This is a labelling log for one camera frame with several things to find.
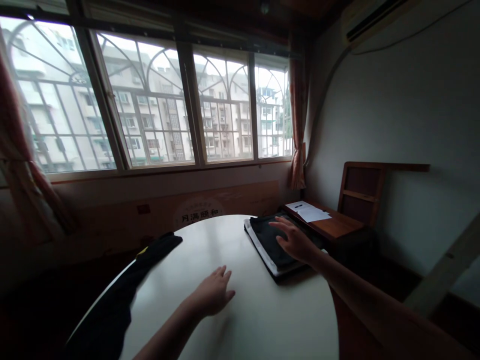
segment chair backrest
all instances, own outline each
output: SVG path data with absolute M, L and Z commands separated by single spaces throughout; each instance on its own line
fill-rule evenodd
M 343 166 L 337 211 L 373 228 L 387 171 L 429 170 L 430 164 L 347 161 Z

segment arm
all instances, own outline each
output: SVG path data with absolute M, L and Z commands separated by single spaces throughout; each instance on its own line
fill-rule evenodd
M 217 268 L 187 297 L 163 324 L 134 360 L 175 360 L 197 325 L 207 316 L 218 314 L 235 295 L 227 291 L 231 271 Z
M 318 249 L 283 217 L 270 225 L 282 230 L 278 244 L 293 258 L 321 273 L 329 285 L 395 359 L 474 359 L 453 338 L 366 282 Z

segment black cloth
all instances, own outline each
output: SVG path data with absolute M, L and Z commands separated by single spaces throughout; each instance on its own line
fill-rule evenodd
M 258 241 L 261 243 L 270 259 L 275 263 L 276 267 L 281 270 L 282 268 L 288 267 L 297 261 L 288 255 L 277 242 L 277 236 L 281 236 L 284 239 L 287 238 L 285 233 L 280 229 L 269 225 L 270 222 L 276 222 L 276 216 L 282 216 L 293 224 L 297 225 L 297 223 L 291 217 L 284 213 L 278 213 L 272 216 L 264 217 L 251 217 L 250 225 L 256 237 L 258 238 Z M 318 248 L 322 247 L 322 242 L 320 239 L 312 236 L 309 236 L 309 238 Z
M 155 240 L 96 303 L 65 346 L 62 359 L 118 360 L 130 324 L 130 304 L 150 269 L 182 242 L 173 232 Z

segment window sill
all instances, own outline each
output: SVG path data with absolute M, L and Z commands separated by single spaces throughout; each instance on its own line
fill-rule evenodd
M 203 167 L 196 164 L 176 164 L 172 165 L 153 165 L 145 166 L 141 168 L 133 168 L 130 170 L 118 170 L 118 169 L 105 169 L 105 170 L 90 170 L 90 171 L 77 171 L 77 172 L 58 172 L 46 174 L 47 178 L 52 184 L 68 184 L 77 183 L 92 180 L 104 180 L 104 179 L 121 179 L 132 177 L 144 177 L 155 176 L 162 174 L 176 174 L 176 173 L 190 173 L 200 172 L 208 170 L 221 170 L 231 168 L 243 168 L 253 167 L 277 163 L 289 163 L 292 160 L 291 156 L 278 156 L 278 157 L 265 157 L 260 158 L 258 161 L 254 160 L 235 160 L 217 163 L 207 163 Z

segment forearm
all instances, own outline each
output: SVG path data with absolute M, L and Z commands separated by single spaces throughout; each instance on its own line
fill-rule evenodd
M 473 359 L 471 353 L 428 320 L 342 266 L 321 251 L 308 264 L 398 359 Z
M 185 299 L 134 360 L 178 359 L 202 319 L 189 298 Z

